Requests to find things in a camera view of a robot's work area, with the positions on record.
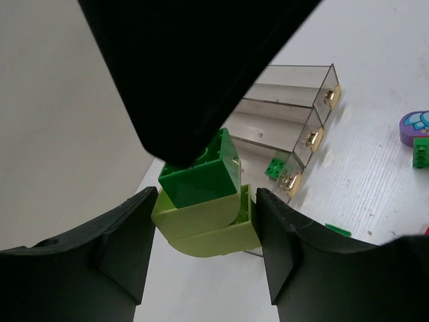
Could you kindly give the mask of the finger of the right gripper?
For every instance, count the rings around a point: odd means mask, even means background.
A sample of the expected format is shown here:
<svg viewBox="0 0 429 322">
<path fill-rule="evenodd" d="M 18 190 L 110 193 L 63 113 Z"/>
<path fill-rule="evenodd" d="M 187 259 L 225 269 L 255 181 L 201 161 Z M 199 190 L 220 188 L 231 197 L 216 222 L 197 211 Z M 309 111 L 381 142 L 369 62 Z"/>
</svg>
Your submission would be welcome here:
<svg viewBox="0 0 429 322">
<path fill-rule="evenodd" d="M 143 147 L 195 161 L 317 1 L 81 1 Z"/>
</svg>

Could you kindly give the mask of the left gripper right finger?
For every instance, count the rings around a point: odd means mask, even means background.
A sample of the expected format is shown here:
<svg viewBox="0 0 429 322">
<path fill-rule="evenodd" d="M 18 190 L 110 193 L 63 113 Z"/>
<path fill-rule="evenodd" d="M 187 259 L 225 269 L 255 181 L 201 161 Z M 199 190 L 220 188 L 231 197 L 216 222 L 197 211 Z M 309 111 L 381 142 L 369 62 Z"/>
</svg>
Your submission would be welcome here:
<svg viewBox="0 0 429 322">
<path fill-rule="evenodd" d="M 428 237 L 376 246 L 336 233 L 267 189 L 256 212 L 280 321 L 427 321 Z"/>
</svg>

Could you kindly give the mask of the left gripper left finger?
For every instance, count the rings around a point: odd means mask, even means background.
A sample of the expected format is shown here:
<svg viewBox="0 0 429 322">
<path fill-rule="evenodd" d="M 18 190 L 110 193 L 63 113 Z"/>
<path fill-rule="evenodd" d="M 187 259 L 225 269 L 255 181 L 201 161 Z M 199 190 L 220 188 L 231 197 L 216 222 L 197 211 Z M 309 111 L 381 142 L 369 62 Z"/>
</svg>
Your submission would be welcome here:
<svg viewBox="0 0 429 322">
<path fill-rule="evenodd" d="M 33 247 L 1 252 L 2 321 L 132 321 L 141 304 L 157 189 Z"/>
</svg>

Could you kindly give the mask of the lime arch green brick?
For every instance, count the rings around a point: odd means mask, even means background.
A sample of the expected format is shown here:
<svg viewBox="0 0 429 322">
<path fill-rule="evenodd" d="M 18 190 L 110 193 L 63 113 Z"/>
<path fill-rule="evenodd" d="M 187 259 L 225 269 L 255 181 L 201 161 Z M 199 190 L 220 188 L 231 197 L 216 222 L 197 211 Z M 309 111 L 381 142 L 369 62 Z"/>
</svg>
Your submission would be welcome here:
<svg viewBox="0 0 429 322">
<path fill-rule="evenodd" d="M 260 248 L 251 186 L 241 182 L 241 171 L 225 128 L 190 167 L 164 164 L 151 220 L 170 246 L 196 258 Z"/>
</svg>

